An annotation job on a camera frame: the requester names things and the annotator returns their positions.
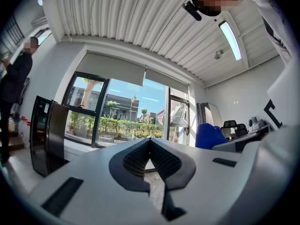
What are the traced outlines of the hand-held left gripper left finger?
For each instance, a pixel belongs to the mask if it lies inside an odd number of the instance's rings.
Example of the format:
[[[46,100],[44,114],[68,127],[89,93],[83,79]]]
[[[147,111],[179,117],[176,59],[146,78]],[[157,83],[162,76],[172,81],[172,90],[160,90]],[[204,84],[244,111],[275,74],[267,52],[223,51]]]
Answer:
[[[31,192],[42,205],[69,177],[83,183],[59,216],[75,225],[160,225],[162,216],[148,193],[132,192],[120,186],[109,172],[116,153],[139,140],[86,152],[48,175]]]

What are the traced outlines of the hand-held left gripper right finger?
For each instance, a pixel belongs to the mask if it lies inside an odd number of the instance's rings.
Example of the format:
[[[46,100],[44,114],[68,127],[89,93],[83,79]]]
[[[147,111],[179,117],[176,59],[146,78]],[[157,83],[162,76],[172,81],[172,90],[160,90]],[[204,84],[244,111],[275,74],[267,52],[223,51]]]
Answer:
[[[150,139],[151,155],[166,155],[158,170],[167,175],[165,212],[152,215],[151,225],[232,225],[232,208],[250,176],[255,146],[241,153],[206,150]]]

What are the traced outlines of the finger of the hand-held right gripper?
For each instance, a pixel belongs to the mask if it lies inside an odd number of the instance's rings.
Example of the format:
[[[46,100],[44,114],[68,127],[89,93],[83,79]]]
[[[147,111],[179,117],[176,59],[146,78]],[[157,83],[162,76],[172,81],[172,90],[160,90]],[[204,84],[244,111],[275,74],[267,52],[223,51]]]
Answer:
[[[230,141],[211,148],[212,150],[241,153],[244,150],[243,141]]]

